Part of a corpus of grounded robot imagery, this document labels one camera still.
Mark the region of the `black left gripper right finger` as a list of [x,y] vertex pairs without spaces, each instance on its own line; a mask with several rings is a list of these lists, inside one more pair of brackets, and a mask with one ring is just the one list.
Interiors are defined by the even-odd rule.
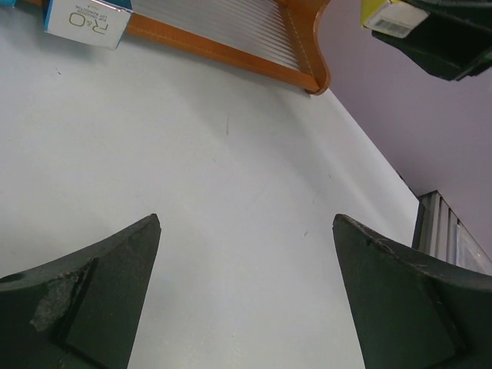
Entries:
[[345,214],[334,244],[367,368],[489,368],[491,277],[386,238]]

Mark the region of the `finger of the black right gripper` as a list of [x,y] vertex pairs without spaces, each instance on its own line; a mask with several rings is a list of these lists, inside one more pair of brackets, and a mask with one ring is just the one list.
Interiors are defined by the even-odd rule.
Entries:
[[426,73],[446,81],[476,77],[491,69],[491,9],[447,8],[433,13],[405,38],[372,31]]
[[437,12],[491,10],[491,1],[485,0],[415,0],[408,3]]

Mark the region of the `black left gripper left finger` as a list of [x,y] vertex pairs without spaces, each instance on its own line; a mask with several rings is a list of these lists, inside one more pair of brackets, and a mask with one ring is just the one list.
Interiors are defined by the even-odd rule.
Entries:
[[3,368],[126,368],[158,253],[156,214],[1,279]]

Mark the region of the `yellow Curaprox box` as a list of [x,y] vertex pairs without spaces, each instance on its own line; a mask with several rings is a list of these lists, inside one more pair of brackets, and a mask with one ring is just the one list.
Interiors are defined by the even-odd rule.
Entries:
[[425,10],[404,1],[361,1],[361,25],[395,38],[406,38],[428,16]]

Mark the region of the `blue toothpaste box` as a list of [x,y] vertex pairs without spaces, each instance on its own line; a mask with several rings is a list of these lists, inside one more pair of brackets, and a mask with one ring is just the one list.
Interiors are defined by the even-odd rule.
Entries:
[[115,50],[133,14],[128,0],[43,2],[44,30],[85,45]]

